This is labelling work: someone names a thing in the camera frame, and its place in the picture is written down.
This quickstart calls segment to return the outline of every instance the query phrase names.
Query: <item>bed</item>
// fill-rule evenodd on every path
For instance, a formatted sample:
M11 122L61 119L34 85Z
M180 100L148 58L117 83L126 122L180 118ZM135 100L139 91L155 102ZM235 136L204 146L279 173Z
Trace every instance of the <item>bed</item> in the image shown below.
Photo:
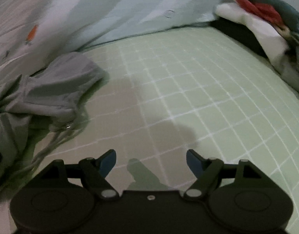
M126 38L84 54L108 76L83 99L80 133L36 173L54 159L77 163L113 148L107 180L118 191L185 190L195 181L185 162L190 148L226 163L249 159L293 199L287 230L299 234L299 96L266 59L211 27Z

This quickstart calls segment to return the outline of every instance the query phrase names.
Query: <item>screw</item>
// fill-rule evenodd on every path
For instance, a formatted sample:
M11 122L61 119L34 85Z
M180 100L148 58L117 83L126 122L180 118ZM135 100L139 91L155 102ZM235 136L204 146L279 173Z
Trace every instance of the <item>screw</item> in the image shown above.
M148 196L147 196L147 199L148 199L149 201L153 201L154 199L156 199L156 197L155 197L155 195L148 195Z
M195 198L201 196L202 192L198 189L189 189L186 191L186 195Z
M101 192L101 195L104 198L112 198L112 197L115 197L117 195L117 192L113 189L107 189L107 190L103 190Z

